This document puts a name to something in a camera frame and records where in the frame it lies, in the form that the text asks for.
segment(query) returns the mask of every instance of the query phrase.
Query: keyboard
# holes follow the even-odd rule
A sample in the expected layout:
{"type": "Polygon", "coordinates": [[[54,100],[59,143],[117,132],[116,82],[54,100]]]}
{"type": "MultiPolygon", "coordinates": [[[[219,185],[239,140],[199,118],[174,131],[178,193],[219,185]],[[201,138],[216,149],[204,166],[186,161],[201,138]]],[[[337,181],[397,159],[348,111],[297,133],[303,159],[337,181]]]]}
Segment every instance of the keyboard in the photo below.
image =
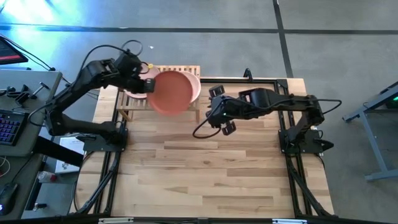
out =
{"type": "Polygon", "coordinates": [[[0,144],[15,146],[23,132],[28,113],[0,110],[0,144]]]}

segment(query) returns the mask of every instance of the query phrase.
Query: dish rack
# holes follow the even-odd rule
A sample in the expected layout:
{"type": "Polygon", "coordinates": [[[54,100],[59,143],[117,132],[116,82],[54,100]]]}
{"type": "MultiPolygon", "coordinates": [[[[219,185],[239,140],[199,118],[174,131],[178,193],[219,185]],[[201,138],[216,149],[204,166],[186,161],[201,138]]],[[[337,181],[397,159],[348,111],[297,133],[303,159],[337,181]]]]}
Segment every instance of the dish rack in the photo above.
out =
{"type": "MultiPolygon", "coordinates": [[[[198,65],[155,65],[160,72],[165,71],[187,71],[196,75],[200,80],[200,66],[198,65]]],[[[190,104],[187,111],[195,112],[196,122],[200,121],[200,96],[190,104]]],[[[127,122],[133,121],[135,111],[153,111],[146,99],[135,99],[124,94],[123,90],[119,90],[116,109],[126,119],[127,122]]]]}

